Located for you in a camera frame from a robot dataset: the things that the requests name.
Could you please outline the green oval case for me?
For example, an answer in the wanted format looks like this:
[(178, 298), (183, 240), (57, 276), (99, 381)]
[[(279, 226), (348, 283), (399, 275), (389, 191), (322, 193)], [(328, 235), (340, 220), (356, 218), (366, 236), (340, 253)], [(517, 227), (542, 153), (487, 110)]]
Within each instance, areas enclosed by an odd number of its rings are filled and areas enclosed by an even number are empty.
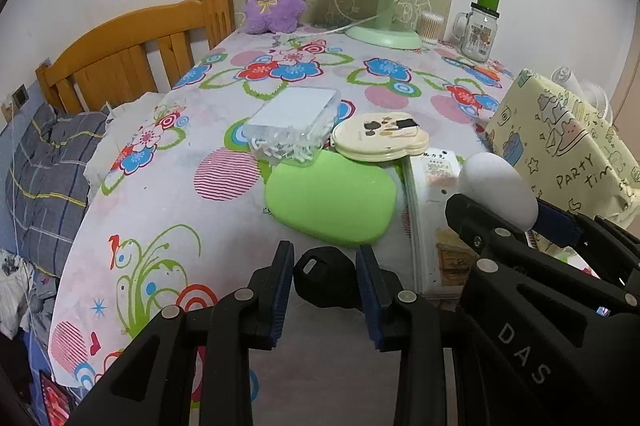
[(393, 220), (396, 183), (385, 169), (323, 150), (309, 166), (280, 163), (265, 185), (279, 223), (334, 245), (378, 241)]

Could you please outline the white remote control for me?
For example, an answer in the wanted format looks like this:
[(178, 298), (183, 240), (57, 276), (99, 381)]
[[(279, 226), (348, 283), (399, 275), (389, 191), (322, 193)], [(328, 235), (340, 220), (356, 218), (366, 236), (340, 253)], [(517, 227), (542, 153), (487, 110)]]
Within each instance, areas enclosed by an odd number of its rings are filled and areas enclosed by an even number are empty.
[(457, 192), (460, 171), (450, 150), (430, 148), (404, 160), (413, 286), (432, 301), (459, 298), (477, 258), (446, 222), (446, 203)]

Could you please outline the blue plaid blanket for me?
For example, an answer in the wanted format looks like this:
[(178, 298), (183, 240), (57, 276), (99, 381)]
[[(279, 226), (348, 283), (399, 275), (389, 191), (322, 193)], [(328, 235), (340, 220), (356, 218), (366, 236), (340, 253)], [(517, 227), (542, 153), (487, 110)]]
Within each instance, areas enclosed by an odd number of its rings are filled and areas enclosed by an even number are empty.
[(67, 114), (42, 105), (1, 168), (1, 247), (49, 276), (64, 265), (89, 206), (85, 169), (104, 135), (106, 114)]

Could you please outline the wooden bed headboard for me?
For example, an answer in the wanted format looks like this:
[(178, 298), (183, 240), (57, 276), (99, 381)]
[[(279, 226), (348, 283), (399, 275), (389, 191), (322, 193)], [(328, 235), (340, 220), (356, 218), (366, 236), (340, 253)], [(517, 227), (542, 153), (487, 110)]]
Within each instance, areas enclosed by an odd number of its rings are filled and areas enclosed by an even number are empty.
[(190, 33), (210, 48), (235, 30), (233, 0), (184, 0), (128, 12), (73, 42), (35, 71), (44, 99), (67, 113), (98, 111), (156, 92), (145, 45), (156, 43), (171, 86), (194, 66)]

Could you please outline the orange scissors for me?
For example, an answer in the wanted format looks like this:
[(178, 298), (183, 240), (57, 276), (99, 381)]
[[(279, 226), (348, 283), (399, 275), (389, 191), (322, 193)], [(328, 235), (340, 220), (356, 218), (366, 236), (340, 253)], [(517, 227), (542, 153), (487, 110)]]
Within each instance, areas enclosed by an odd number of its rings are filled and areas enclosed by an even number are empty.
[(459, 60), (459, 67), (484, 84), (489, 85), (492, 83), (500, 83), (500, 76), (490, 69), (478, 66), (477, 64), (469, 64), (469, 62), (465, 62), (462, 60)]

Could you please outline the white crumpled cloth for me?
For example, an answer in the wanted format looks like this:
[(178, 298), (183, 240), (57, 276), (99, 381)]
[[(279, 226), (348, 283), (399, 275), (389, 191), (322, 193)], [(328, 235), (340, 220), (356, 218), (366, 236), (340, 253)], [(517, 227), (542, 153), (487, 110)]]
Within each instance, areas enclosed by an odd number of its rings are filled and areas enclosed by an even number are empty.
[(34, 267), (21, 256), (0, 252), (0, 328), (1, 334), (14, 339), (21, 330), (29, 330), (29, 293)]

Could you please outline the black round object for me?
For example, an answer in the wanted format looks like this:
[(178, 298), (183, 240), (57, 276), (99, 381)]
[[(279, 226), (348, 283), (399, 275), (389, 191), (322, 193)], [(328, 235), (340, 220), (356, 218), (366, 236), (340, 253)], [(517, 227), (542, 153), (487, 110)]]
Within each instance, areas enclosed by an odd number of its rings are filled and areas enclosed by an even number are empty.
[(354, 263), (337, 247), (319, 246), (303, 253), (293, 270), (297, 295), (318, 308), (362, 310)]

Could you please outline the cream round compact mirror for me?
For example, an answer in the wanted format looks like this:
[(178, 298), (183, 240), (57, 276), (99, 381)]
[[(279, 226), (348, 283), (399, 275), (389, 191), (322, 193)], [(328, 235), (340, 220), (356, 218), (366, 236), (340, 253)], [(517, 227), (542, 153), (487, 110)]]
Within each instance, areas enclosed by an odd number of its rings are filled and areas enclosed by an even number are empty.
[(382, 163), (420, 155), (430, 136), (407, 112), (360, 113), (337, 124), (331, 145), (349, 160)]

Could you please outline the floral tablecloth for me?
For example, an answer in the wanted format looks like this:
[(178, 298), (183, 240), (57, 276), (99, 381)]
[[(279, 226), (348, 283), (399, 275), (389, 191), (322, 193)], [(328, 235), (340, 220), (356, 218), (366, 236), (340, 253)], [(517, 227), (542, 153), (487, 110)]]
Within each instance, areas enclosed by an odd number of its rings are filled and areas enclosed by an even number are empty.
[[(243, 124), (286, 87), (341, 94), (339, 118), (404, 111), (430, 146), (461, 161), (484, 151), (475, 126), (491, 116), (517, 68), (459, 67), (447, 44), (419, 50), (363, 44), (344, 34), (232, 34), (186, 73), (119, 152), (90, 203), (63, 270), (48, 354), (56, 383), (91, 389), (167, 305), (206, 307), (270, 264), (281, 240), (296, 259), (324, 245), (267, 209), (274, 166), (258, 162)], [(292, 290), (283, 336), (250, 353), (257, 425), (391, 425), (399, 354), (380, 354), (355, 310), (318, 309)]]

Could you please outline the clear plastic clip box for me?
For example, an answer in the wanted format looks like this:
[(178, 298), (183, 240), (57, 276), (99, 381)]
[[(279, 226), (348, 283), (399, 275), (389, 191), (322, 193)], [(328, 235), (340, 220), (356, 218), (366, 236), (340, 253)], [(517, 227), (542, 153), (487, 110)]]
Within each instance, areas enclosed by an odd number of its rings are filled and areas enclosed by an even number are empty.
[(258, 161), (308, 165), (329, 138), (340, 105), (338, 90), (286, 87), (243, 124), (242, 135)]

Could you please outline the yellow patterned storage box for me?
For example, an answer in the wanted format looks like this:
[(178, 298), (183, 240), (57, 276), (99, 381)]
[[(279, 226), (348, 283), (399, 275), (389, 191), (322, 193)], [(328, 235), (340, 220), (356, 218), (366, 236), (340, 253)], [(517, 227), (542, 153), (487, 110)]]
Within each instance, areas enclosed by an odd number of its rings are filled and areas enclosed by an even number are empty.
[(615, 127), (544, 76), (518, 73), (486, 135), (537, 198), (624, 229), (639, 216), (639, 164)]

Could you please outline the glass mason jar green lid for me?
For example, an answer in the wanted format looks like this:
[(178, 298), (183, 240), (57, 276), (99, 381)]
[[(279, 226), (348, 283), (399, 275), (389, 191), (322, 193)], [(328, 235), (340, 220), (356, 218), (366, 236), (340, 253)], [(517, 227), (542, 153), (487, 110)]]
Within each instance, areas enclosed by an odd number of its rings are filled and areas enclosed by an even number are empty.
[(484, 64), (490, 57), (498, 31), (500, 0), (476, 0), (468, 12), (454, 18), (451, 34), (459, 43), (460, 53)]

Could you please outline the white round puck device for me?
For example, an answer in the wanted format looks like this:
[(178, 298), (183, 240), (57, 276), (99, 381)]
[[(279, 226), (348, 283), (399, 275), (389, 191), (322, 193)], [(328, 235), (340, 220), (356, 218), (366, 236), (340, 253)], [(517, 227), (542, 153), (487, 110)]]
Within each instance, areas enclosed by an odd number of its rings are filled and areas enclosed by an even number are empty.
[(489, 152), (471, 155), (458, 177), (458, 191), (519, 231), (529, 231), (538, 217), (532, 189), (515, 168)]

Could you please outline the cotton swab container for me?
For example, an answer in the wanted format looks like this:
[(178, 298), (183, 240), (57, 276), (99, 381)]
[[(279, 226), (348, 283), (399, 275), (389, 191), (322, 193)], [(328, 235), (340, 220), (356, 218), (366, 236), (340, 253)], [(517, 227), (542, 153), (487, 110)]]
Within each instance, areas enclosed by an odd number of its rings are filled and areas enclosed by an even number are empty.
[(434, 12), (421, 12), (416, 20), (416, 32), (425, 43), (436, 43), (445, 29), (444, 17)]

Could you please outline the white floor fan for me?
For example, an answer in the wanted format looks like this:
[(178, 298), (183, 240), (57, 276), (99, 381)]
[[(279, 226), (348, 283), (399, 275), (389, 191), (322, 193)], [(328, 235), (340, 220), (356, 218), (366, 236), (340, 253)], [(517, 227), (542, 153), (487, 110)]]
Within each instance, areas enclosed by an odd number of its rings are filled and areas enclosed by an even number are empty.
[(605, 91), (599, 85), (578, 80), (573, 70), (567, 66), (554, 70), (551, 75), (551, 81), (569, 90), (582, 99), (582, 101), (588, 102), (591, 107), (598, 111), (606, 122), (613, 122), (613, 111), (610, 99), (608, 99)]

